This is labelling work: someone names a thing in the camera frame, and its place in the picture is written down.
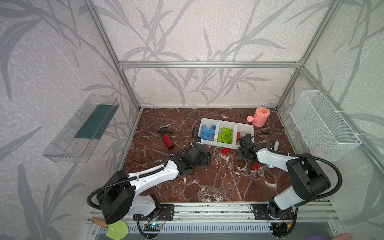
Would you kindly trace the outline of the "green lego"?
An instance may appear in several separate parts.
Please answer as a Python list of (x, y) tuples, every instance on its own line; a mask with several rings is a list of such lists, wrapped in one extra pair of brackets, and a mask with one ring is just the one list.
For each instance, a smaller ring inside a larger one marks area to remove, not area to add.
[(232, 129), (228, 129), (228, 128), (222, 128), (222, 132), (225, 135), (232, 135), (233, 130)]
[(233, 142), (233, 138), (232, 138), (231, 135), (226, 135), (225, 138), (224, 138), (224, 140), (226, 141), (227, 144), (230, 144), (230, 145), (231, 145), (232, 142)]
[(223, 134), (218, 134), (218, 140), (219, 143), (223, 142)]
[(226, 135), (225, 134), (221, 134), (221, 140), (220, 140), (221, 143), (227, 143), (226, 141)]

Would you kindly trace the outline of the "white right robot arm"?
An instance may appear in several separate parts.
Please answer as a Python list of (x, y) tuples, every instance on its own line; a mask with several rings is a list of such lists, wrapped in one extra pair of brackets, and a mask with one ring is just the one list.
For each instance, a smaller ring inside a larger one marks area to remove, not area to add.
[[(283, 153), (272, 148), (257, 146), (254, 136), (246, 134), (238, 139), (238, 158), (249, 163), (272, 165), (287, 172), (291, 186), (269, 200), (267, 212), (270, 218), (280, 219), (286, 210), (298, 208), (306, 203), (329, 197), (341, 188), (343, 176), (333, 163), (311, 154)], [(320, 167), (319, 162), (331, 167), (337, 175), (337, 183), (332, 188), (331, 181)]]

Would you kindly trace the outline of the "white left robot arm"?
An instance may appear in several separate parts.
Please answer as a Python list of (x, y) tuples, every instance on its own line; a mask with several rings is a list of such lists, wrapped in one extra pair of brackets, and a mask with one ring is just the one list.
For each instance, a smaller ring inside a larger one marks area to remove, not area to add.
[(107, 183), (87, 197), (87, 204), (103, 213), (107, 225), (126, 215), (142, 215), (154, 219), (160, 214), (161, 204), (154, 195), (143, 196), (146, 190), (163, 182), (189, 175), (199, 166), (209, 166), (211, 154), (200, 143), (198, 128), (193, 128), (193, 142), (156, 167), (126, 174), (121, 170), (113, 174)]

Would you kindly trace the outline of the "white three-compartment bin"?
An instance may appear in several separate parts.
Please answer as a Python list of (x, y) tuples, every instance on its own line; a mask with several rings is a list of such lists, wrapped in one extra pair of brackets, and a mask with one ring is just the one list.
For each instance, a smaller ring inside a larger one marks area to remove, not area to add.
[(204, 145), (237, 150), (238, 138), (246, 134), (254, 134), (253, 125), (202, 118), (198, 136)]

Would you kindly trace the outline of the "pink watering can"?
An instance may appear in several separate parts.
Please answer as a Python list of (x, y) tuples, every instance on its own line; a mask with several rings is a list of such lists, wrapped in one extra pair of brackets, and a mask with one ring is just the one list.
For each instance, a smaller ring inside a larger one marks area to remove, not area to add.
[(270, 116), (270, 110), (264, 107), (256, 109), (253, 116), (248, 116), (247, 121), (252, 123), (255, 127), (261, 128), (265, 125), (268, 117)]

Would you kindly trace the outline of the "left controller board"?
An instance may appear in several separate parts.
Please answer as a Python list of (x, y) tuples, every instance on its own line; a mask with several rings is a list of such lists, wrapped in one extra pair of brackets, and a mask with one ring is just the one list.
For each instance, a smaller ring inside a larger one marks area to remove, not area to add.
[(143, 232), (144, 233), (151, 233), (151, 232), (160, 232), (165, 225), (166, 222), (150, 222), (147, 224), (144, 224)]

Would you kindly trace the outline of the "controller board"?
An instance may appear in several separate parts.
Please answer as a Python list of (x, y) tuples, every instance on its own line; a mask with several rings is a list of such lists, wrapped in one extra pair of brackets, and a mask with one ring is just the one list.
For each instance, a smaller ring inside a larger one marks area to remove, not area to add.
[(166, 222), (150, 222), (147, 224), (144, 224), (143, 232), (144, 233), (151, 233), (151, 232), (160, 232), (165, 225)]
[(289, 234), (295, 227), (295, 223), (273, 223), (270, 226), (270, 230), (273, 232), (274, 235), (277, 236), (284, 236)]

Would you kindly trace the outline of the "right controller board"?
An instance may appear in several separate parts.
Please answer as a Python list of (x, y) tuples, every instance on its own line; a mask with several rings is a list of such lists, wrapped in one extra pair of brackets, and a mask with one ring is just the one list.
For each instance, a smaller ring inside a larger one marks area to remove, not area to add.
[(289, 234), (295, 227), (295, 223), (273, 223), (270, 226), (270, 230), (273, 232), (274, 235), (277, 236), (284, 236)]

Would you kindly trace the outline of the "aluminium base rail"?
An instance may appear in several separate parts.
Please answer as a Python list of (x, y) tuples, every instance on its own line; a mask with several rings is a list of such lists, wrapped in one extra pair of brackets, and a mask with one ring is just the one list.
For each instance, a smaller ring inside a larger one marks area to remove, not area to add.
[[(160, 217), (167, 223), (250, 223), (286, 222), (294, 216), (287, 210), (279, 219), (267, 213), (267, 203), (251, 202), (185, 202), (163, 203)], [(330, 202), (310, 202), (298, 208), (298, 222), (338, 222), (340, 219)]]

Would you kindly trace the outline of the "clear wall shelf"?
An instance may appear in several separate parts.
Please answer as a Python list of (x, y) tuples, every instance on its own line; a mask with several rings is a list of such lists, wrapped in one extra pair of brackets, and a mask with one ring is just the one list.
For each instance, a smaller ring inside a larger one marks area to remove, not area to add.
[(42, 156), (54, 163), (86, 163), (119, 106), (117, 97), (89, 94)]

